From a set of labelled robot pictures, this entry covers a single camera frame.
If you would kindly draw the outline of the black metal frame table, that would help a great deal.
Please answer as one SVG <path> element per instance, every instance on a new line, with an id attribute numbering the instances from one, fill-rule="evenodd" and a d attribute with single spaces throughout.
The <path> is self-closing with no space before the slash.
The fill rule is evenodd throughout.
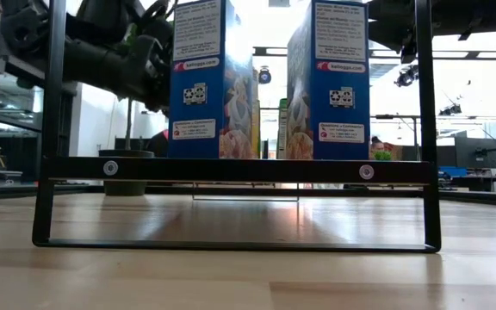
<path id="1" fill-rule="evenodd" d="M 371 136 L 383 141 L 394 160 L 420 161 L 419 115 L 371 116 Z"/>

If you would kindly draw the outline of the wooden tray board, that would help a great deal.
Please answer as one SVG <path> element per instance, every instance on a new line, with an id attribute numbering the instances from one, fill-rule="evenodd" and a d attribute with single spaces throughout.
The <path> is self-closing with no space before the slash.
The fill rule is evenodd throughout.
<path id="1" fill-rule="evenodd" d="M 102 180 L 166 183 L 342 183 L 342 184 L 418 184 L 424 190 L 424 242 L 420 252 L 440 250 L 441 224 L 437 189 L 434 102 L 421 102 L 424 156 L 419 162 L 366 160 L 292 160 L 234 158 L 123 158 L 60 157 L 56 152 L 57 112 L 46 108 L 43 116 L 43 158 L 32 240 L 38 246 L 56 246 L 51 235 L 53 190 L 58 180 Z M 106 176 L 102 167 L 114 160 L 119 170 Z M 370 180 L 359 176 L 359 168 L 370 164 L 375 175 Z"/>

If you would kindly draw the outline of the blue cereal box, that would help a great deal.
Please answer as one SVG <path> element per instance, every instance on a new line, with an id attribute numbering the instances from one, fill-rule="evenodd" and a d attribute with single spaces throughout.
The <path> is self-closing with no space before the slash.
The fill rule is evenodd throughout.
<path id="1" fill-rule="evenodd" d="M 368 159 L 367 6 L 310 0 L 287 49 L 286 158 Z"/>
<path id="2" fill-rule="evenodd" d="M 170 74 L 171 158 L 251 159 L 252 51 L 230 0 L 175 12 Z"/>

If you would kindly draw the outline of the black ceiling spotlight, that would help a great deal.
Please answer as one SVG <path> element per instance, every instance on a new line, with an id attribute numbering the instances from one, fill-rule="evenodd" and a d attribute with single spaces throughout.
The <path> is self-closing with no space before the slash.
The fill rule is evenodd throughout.
<path id="1" fill-rule="evenodd" d="M 419 80 L 419 66 L 408 65 L 400 69 L 399 76 L 394 80 L 398 87 L 408 87 L 413 82 Z"/>
<path id="2" fill-rule="evenodd" d="M 460 104 L 453 103 L 449 105 L 448 107 L 442 108 L 439 111 L 439 116 L 452 116 L 452 115 L 459 115 L 462 112 L 462 108 Z"/>

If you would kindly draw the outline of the green cereal box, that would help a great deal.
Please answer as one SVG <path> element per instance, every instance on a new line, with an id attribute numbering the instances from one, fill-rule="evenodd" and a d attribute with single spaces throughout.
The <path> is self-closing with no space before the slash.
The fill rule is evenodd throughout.
<path id="1" fill-rule="evenodd" d="M 288 112 L 288 99 L 283 98 L 279 102 L 278 132 L 277 132 L 277 142 L 276 142 L 277 159 L 286 158 L 287 112 Z"/>

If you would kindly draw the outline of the black aluminium table frame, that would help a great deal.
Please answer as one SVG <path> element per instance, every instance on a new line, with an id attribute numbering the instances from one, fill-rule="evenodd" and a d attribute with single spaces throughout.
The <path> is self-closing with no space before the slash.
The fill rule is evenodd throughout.
<path id="1" fill-rule="evenodd" d="M 58 184 L 55 195 L 101 194 L 102 185 Z M 36 196 L 35 185 L 0 187 L 0 199 Z M 149 186 L 149 195 L 211 195 L 211 196 L 267 196 L 267 197 L 358 197 L 358 198 L 424 198 L 421 189 L 277 189 L 277 188 L 217 188 L 217 187 L 179 187 Z M 467 202 L 496 206 L 496 193 L 475 191 L 438 192 L 442 201 Z"/>

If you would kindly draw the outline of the dark lab workbench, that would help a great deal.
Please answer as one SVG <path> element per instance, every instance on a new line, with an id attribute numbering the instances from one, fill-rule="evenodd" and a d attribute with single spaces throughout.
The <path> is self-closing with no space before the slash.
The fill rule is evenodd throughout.
<path id="1" fill-rule="evenodd" d="M 33 188 L 40 174 L 43 74 L 0 59 L 0 193 Z"/>

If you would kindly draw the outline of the black computer monitor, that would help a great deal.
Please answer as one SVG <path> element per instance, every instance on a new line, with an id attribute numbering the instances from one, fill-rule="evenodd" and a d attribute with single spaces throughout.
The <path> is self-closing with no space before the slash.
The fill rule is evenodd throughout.
<path id="1" fill-rule="evenodd" d="M 456 164 L 468 169 L 496 169 L 494 139 L 455 138 Z"/>

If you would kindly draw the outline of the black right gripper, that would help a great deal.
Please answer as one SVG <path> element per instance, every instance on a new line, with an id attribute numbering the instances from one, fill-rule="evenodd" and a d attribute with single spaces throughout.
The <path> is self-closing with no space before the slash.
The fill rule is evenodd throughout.
<path id="1" fill-rule="evenodd" d="M 416 59 L 414 0 L 371 0 L 369 39 L 400 54 L 402 63 Z"/>

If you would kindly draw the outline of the blue tray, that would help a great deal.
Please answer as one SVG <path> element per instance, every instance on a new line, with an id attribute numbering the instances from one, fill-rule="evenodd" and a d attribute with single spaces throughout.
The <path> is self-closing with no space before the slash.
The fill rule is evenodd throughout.
<path id="1" fill-rule="evenodd" d="M 455 166 L 439 166 L 438 170 L 450 177 L 465 177 L 468 174 L 466 168 L 460 168 Z"/>

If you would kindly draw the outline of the dark plant pot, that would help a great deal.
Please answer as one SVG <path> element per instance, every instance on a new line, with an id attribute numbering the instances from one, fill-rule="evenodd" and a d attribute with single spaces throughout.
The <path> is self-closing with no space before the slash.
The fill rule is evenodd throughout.
<path id="1" fill-rule="evenodd" d="M 100 150 L 99 157 L 154 158 L 154 153 L 140 150 Z M 104 181 L 104 193 L 107 196 L 142 196 L 147 182 Z"/>

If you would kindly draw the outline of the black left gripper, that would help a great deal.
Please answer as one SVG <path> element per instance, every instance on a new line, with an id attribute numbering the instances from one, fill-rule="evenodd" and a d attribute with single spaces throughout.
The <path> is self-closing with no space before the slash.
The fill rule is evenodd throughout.
<path id="1" fill-rule="evenodd" d="M 149 78 L 149 95 L 146 99 L 146 108 L 154 112 L 168 113 L 171 93 L 173 25 L 163 17 L 158 17 L 147 26 L 143 34 L 147 34 L 156 40 L 150 57 L 155 69 L 155 75 Z"/>

